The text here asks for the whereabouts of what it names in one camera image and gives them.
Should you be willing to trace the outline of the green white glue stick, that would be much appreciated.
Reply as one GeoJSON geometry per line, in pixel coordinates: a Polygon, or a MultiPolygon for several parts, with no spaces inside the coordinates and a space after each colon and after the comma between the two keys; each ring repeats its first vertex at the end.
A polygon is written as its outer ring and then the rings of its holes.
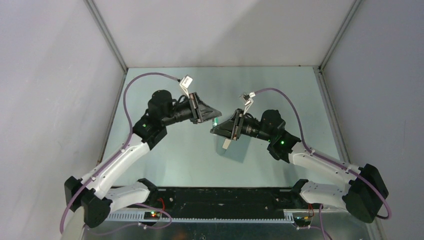
{"type": "Polygon", "coordinates": [[[219,125],[219,119],[216,117],[212,120],[212,128],[216,128],[219,125]]]}

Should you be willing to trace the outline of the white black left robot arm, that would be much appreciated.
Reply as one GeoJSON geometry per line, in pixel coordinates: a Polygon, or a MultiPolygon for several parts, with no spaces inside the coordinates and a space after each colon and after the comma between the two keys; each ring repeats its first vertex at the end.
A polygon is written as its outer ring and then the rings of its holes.
{"type": "Polygon", "coordinates": [[[157,90],[147,103],[144,115],[130,124],[128,139],[107,161],[81,178],[70,176],[64,183],[66,203],[72,212],[82,208],[83,226],[95,228],[108,215],[127,206],[142,204],[153,208],[158,202],[155,185],[146,179],[113,189],[116,180],[138,159],[149,153],[166,135],[167,126],[189,120],[200,124],[222,116],[196,92],[174,99],[167,90],[157,90]]]}

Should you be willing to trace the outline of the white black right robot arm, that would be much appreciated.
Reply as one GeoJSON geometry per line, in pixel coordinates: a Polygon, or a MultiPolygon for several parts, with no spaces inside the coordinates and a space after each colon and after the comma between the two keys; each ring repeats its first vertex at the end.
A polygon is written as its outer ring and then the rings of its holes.
{"type": "Polygon", "coordinates": [[[295,208],[304,209],[309,204],[329,205],[368,224],[380,218],[379,211],[389,191],[375,166],[339,162],[308,147],[299,137],[286,131],[285,125],[278,110],[268,109],[256,119],[238,108],[230,118],[212,127],[210,133],[229,141],[237,141],[241,136],[267,141],[267,151],[275,160],[312,170],[329,180],[329,184],[321,184],[299,179],[290,196],[295,208]]]}

